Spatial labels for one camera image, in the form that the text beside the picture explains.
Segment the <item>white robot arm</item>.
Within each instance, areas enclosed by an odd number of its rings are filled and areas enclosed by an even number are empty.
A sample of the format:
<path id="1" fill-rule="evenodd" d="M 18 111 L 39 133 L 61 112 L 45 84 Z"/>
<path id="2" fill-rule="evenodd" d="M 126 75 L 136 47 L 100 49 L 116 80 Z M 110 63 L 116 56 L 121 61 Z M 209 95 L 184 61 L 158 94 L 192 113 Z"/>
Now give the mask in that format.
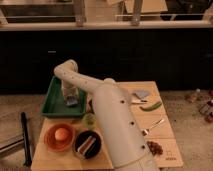
<path id="1" fill-rule="evenodd" d="M 127 90 L 113 79 L 73 70 L 68 60 L 54 68 L 57 78 L 92 95 L 92 106 L 115 171 L 160 171 L 131 111 Z"/>

